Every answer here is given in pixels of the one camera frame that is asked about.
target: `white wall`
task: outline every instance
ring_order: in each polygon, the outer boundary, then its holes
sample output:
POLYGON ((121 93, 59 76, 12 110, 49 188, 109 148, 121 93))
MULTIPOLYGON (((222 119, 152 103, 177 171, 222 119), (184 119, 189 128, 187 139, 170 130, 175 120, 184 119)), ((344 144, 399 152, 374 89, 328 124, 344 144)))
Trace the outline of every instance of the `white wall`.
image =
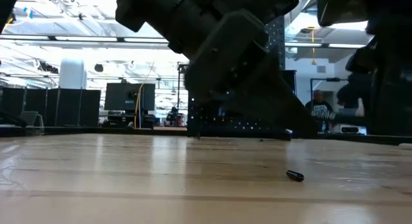
MULTIPOLYGON (((315 59, 317 65, 312 64, 313 59, 286 59, 286 70, 296 70, 296 88, 297 97, 303 103, 307 103, 311 99, 310 94, 310 79, 319 78, 325 79, 335 76, 335 68, 329 63, 328 59, 315 59), (326 73, 318 73, 318 66, 326 66, 326 73)), ((330 85, 327 82, 320 83, 316 89, 330 91, 330 85)))
POLYGON ((341 79, 348 78, 350 72, 345 69, 346 63, 348 62, 351 55, 343 58, 339 62, 336 62, 334 65, 335 77, 339 77, 341 79))

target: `yellow cable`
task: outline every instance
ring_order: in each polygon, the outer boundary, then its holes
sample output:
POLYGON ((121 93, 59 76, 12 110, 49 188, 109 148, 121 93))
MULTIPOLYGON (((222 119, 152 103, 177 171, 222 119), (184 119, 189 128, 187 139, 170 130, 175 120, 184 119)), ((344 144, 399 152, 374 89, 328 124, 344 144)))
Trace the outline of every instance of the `yellow cable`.
POLYGON ((10 18, 10 19, 7 21, 5 27, 3 28, 3 30, 2 30, 1 32, 3 33, 8 26, 17 26, 17 25, 23 24, 23 23, 25 23, 26 21, 28 21, 28 20, 30 19, 30 12, 26 12, 26 13, 27 13, 26 19, 24 19, 23 21, 21 21, 20 23, 17 23, 17 24, 12 24, 13 18, 10 18))
MULTIPOLYGON (((315 30, 316 30, 316 28, 312 29, 312 43, 315 42, 315 30)), ((315 65, 316 64, 316 62, 315 62, 315 48, 312 48, 312 58, 314 59, 312 61, 312 64, 315 65)))
POLYGON ((140 95, 141 95, 141 93, 142 93, 143 85, 145 84, 145 82, 146 82, 147 79, 149 78, 149 75, 150 75, 150 73, 152 72, 154 65, 155 65, 155 62, 153 62, 152 66, 150 67, 150 71, 149 71, 149 73, 147 74, 146 78, 144 79, 142 85, 140 85, 139 91, 138 91, 138 93, 137 93, 136 108, 135 108, 135 123, 134 123, 135 129, 137 128, 137 126, 136 126, 136 118, 137 118, 137 110, 138 110, 138 108, 139 108, 140 95))

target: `black panel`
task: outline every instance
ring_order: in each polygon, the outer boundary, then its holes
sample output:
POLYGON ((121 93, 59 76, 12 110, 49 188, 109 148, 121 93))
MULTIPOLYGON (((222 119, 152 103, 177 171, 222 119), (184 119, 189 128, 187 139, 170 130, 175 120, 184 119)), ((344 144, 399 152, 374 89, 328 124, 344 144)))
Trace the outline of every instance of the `black panel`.
POLYGON ((24 89, 3 88, 1 109, 19 116, 23 110, 24 89))
POLYGON ((266 45, 267 50, 277 46, 279 56, 279 68, 285 70, 285 18, 278 17, 265 26, 265 31, 269 34, 269 41, 266 45))
POLYGON ((296 94, 296 70, 283 70, 281 72, 283 80, 290 86, 290 89, 296 94))
POLYGON ((57 97, 59 94, 59 89, 49 89, 47 96, 47 115, 43 117, 43 122, 45 126, 54 127, 55 117, 56 117, 56 107, 57 107, 57 97))
MULTIPOLYGON (((108 83, 104 109, 108 111, 134 111, 136 97, 141 84, 108 83)), ((144 84, 142 93, 142 106, 144 110, 155 110, 155 84, 144 84)))
POLYGON ((58 126, 76 126, 79 117, 80 90, 61 89, 57 117, 58 126))
POLYGON ((28 89, 26 94, 25 111, 37 111, 44 118, 46 116, 46 96, 45 89, 28 89))
POLYGON ((83 90, 80 108, 80 126, 97 127, 100 107, 99 90, 83 90))

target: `small black object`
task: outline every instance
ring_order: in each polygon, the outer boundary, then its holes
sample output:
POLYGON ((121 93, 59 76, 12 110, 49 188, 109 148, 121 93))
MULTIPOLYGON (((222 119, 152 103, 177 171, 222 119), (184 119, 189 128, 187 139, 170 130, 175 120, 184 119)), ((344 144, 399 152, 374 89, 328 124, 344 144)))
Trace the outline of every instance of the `small black object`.
POLYGON ((289 179, 294 180, 295 182, 303 182, 304 180, 303 174, 291 170, 287 170, 286 175, 289 177, 289 179))
POLYGON ((102 64, 96 64, 95 65, 95 71, 98 73, 102 73, 104 71, 104 67, 102 64))

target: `cable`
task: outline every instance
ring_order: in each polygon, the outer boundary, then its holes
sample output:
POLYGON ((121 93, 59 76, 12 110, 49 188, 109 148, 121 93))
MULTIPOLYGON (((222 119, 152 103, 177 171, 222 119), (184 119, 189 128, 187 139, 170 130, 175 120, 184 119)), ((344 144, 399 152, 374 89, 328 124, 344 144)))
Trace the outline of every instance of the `cable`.
MULTIPOLYGON (((143 85, 145 84, 145 82, 146 82, 147 79, 149 78, 150 73, 152 72, 154 65, 155 65, 155 62, 153 62, 152 66, 150 67, 150 71, 149 71, 149 73, 147 74, 146 78, 144 79, 142 85, 140 85, 139 91, 138 91, 138 93, 137 93, 136 108, 135 108, 135 122, 134 122, 135 129, 137 128, 137 126, 136 126, 136 118, 137 118, 137 110, 139 109, 139 105, 140 105, 140 95, 142 94, 143 85)), ((140 112, 140 110, 139 110, 139 129, 142 128, 142 121, 141 121, 142 119, 141 119, 140 114, 141 114, 141 112, 140 112)))
POLYGON ((13 18, 10 18, 10 19, 7 21, 5 27, 3 28, 3 30, 2 30, 1 32, 3 33, 8 26, 17 26, 17 25, 20 25, 20 24, 23 24, 23 23, 27 22, 27 21, 30 19, 30 12, 27 12, 27 11, 26 11, 26 13, 27 13, 26 18, 25 18, 23 21, 21 21, 20 23, 17 23, 17 24, 12 24, 13 18))
POLYGON ((13 22, 13 18, 10 18, 10 19, 7 21, 7 23, 6 23, 5 27, 3 28, 3 30, 1 31, 1 33, 3 33, 3 32, 6 30, 7 26, 9 26, 12 22, 13 22))

